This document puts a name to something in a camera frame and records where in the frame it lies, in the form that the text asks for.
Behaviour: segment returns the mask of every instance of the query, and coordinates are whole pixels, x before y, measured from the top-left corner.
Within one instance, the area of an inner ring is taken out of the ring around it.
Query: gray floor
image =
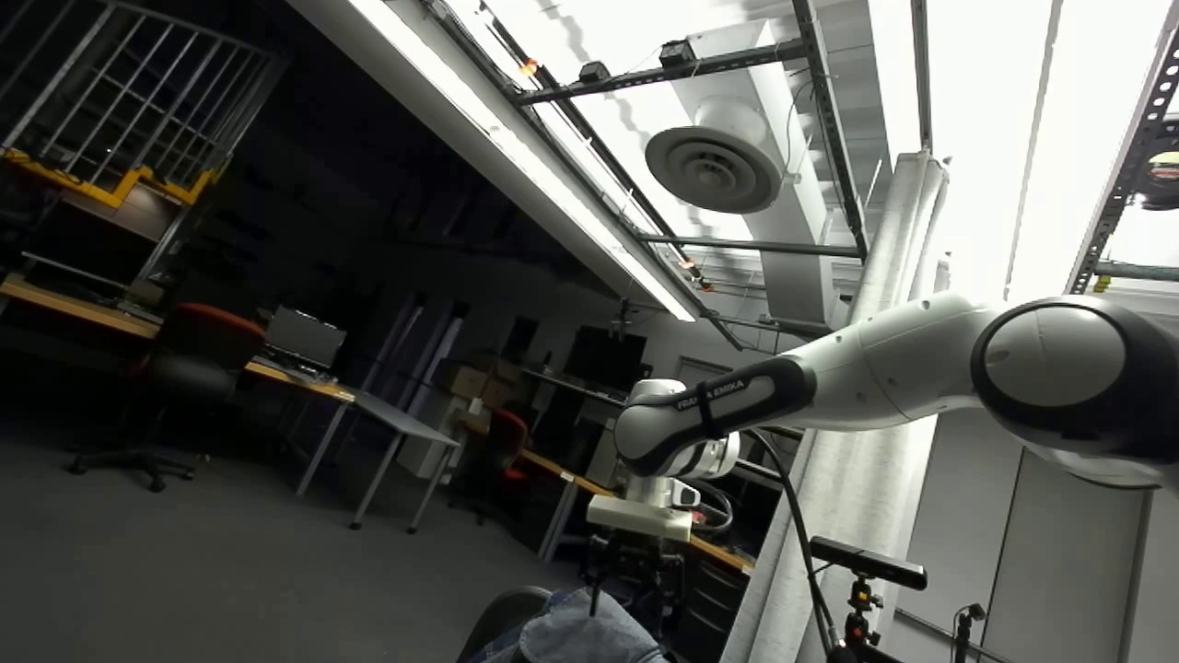
[[[147,494],[121,473],[65,476],[77,433],[0,413],[5,663],[443,663],[511,585],[570,585],[470,511],[397,476],[363,532],[345,500],[292,498],[292,473],[214,461]]]

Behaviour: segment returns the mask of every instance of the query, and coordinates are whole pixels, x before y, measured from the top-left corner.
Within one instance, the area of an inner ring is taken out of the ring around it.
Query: white robotic arm
[[[683,481],[727,476],[740,428],[867,433],[977,407],[1072,476],[1160,485],[1179,469],[1174,359],[1172,334],[1103,299],[920,299],[694,391],[641,380],[614,425],[627,498],[592,498],[589,525],[686,537],[700,494]]]

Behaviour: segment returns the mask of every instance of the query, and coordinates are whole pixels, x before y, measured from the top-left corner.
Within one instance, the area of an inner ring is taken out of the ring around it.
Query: desk
[[[584,476],[575,476],[575,473],[554,463],[548,457],[540,457],[540,454],[534,454],[534,449],[518,449],[518,457],[532,461],[534,469],[548,473],[548,476],[557,476],[557,481],[564,482],[560,500],[557,500],[554,521],[548,521],[548,532],[546,532],[546,541],[540,541],[540,548],[537,548],[540,560],[554,560],[554,558],[557,558],[557,546],[560,546],[564,521],[566,521],[566,511],[570,511],[570,504],[575,504],[575,494],[580,494],[580,490],[584,490],[584,494],[610,494],[610,490],[589,482]],[[720,560],[720,565],[727,565],[727,566],[732,566],[732,571],[740,571],[740,574],[753,574],[753,560],[744,560],[744,558],[737,558],[737,552],[728,552],[728,548],[722,548],[722,546],[711,546],[711,541],[704,541],[704,537],[688,537],[688,548],[697,548],[697,552],[704,552],[704,558],[711,558],[711,560]]]
[[[37,310],[51,310],[51,315],[64,315],[64,316],[97,325],[97,328],[110,328],[110,331],[142,338],[142,343],[152,343],[152,338],[157,334],[157,325],[153,325],[153,320],[142,320],[142,316],[110,310],[110,307],[97,307],[97,301],[85,301],[85,299],[71,299],[71,295],[37,287],[37,285],[23,279],[20,273],[7,273],[7,276],[0,279],[0,299],[15,299],[15,301],[37,307]],[[246,366],[246,371],[252,371],[252,377],[263,377],[263,380],[274,380],[274,384],[292,384],[292,386],[298,386],[298,391],[308,391],[308,396],[319,396],[319,400],[331,400],[331,403],[355,403],[355,391],[345,391],[345,386],[339,386],[339,384],[331,384],[331,380],[313,380],[313,377],[285,371],[281,366],[274,366],[274,363],[265,363],[265,359],[255,359],[255,363]]]
[[[451,434],[443,434],[443,433],[433,433],[433,428],[429,428],[429,425],[421,425],[421,422],[411,422],[408,413],[401,413],[401,409],[373,400],[367,391],[356,391],[356,400],[355,400],[349,407],[339,407],[339,409],[335,409],[335,418],[331,418],[328,433],[319,434],[319,446],[318,446],[318,454],[308,457],[308,463],[306,463],[301,482],[298,482],[295,494],[301,498],[306,485],[308,485],[308,481],[319,473],[319,463],[324,463],[324,457],[328,457],[328,449],[331,449],[331,444],[335,444],[335,433],[339,433],[345,409],[356,409],[356,413],[363,413],[363,418],[373,418],[373,422],[378,422],[382,428],[394,433],[394,438],[390,438],[390,446],[382,449],[382,457],[378,457],[378,463],[374,463],[374,473],[373,473],[373,481],[367,481],[367,490],[363,490],[363,498],[361,498],[361,504],[356,504],[356,511],[355,511],[355,521],[349,521],[355,532],[361,527],[361,521],[363,521],[363,511],[367,511],[367,504],[373,504],[373,498],[374,498],[374,490],[378,490],[378,482],[382,482],[382,476],[387,476],[387,469],[390,469],[390,461],[397,457],[397,449],[401,449],[406,438],[424,438],[424,444],[431,444],[431,446],[443,446],[443,461],[440,461],[440,469],[433,469],[433,476],[431,476],[431,485],[429,485],[429,494],[421,498],[421,504],[417,504],[417,511],[411,511],[411,521],[408,521],[408,536],[417,536],[417,525],[421,525],[421,517],[429,511],[429,504],[431,504],[431,498],[433,498],[433,490],[440,490],[440,481],[443,481],[451,457],[462,449],[462,444],[451,438]]]

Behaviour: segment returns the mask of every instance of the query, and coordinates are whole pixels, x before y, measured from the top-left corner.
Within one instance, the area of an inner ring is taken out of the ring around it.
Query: fluorescent light
[[[554,174],[511,129],[496,122],[487,100],[474,95],[382,0],[349,0],[363,21],[390,42],[408,66],[417,66],[518,174],[534,182],[614,266],[621,266],[670,316],[694,320],[670,287],[647,273],[621,239],[589,209],[580,192]]]
[[[534,83],[514,66],[514,58],[491,36],[491,8],[480,0],[451,0],[444,14],[474,42],[474,47],[518,89],[534,89]]]

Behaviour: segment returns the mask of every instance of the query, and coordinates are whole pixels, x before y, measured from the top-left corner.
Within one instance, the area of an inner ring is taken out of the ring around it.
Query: office chair
[[[130,370],[134,403],[152,403],[147,438],[124,449],[77,454],[71,473],[136,469],[157,494],[164,476],[191,481],[189,463],[152,454],[169,409],[225,409],[236,403],[243,366],[263,349],[263,325],[209,301],[177,301],[139,366]]]

